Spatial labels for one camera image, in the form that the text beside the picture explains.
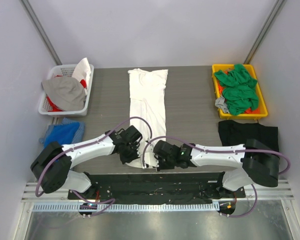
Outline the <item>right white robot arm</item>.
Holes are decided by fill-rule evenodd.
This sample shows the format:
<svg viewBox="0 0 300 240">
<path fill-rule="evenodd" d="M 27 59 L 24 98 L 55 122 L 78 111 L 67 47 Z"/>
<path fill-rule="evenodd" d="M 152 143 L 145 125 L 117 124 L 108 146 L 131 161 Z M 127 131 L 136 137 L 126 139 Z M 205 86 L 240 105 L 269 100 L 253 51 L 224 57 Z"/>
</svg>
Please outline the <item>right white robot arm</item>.
<svg viewBox="0 0 300 240">
<path fill-rule="evenodd" d="M 160 170 L 205 166 L 231 168 L 222 173 L 215 186 L 216 193 L 223 198 L 251 184 L 268 188 L 278 186 L 280 158 L 274 150 L 255 139 L 222 147 L 194 143 L 177 146 L 159 140 L 153 153 Z"/>
</svg>

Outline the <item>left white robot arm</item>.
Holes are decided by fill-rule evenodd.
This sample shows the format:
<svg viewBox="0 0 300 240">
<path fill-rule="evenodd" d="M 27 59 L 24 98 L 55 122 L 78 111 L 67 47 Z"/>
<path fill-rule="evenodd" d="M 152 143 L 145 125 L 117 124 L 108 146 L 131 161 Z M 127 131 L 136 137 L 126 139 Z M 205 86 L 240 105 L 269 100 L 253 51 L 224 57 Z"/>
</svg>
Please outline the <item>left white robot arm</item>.
<svg viewBox="0 0 300 240">
<path fill-rule="evenodd" d="M 31 164 L 37 179 L 35 195 L 51 194 L 59 189 L 75 191 L 90 200 L 96 196 L 98 184 L 87 172 L 73 168 L 83 162 L 103 156 L 118 154 L 120 161 L 130 163 L 139 158 L 138 148 L 142 134 L 134 127 L 119 131 L 107 131 L 91 140 L 61 145 L 49 143 Z"/>
</svg>

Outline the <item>white t shirt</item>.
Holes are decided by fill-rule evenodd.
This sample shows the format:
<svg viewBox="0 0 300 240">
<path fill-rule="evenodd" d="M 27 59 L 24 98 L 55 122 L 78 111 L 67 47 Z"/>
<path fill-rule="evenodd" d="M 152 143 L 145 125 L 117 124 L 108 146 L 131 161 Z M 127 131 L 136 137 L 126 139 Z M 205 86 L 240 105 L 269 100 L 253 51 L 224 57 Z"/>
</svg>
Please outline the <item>white t shirt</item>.
<svg viewBox="0 0 300 240">
<path fill-rule="evenodd" d="M 130 120 L 129 124 L 142 134 L 142 140 L 138 149 L 139 158 L 128 163 L 127 165 L 130 167 L 145 169 L 159 166 L 152 152 L 152 148 L 158 141 L 153 141 L 145 153 L 143 153 L 143 150 L 147 144 L 146 141 L 165 136 L 167 133 L 165 89 L 168 72 L 168 69 L 146 71 L 140 68 L 128 71 L 129 116 L 143 118 L 149 124 L 147 125 L 140 119 Z"/>
</svg>

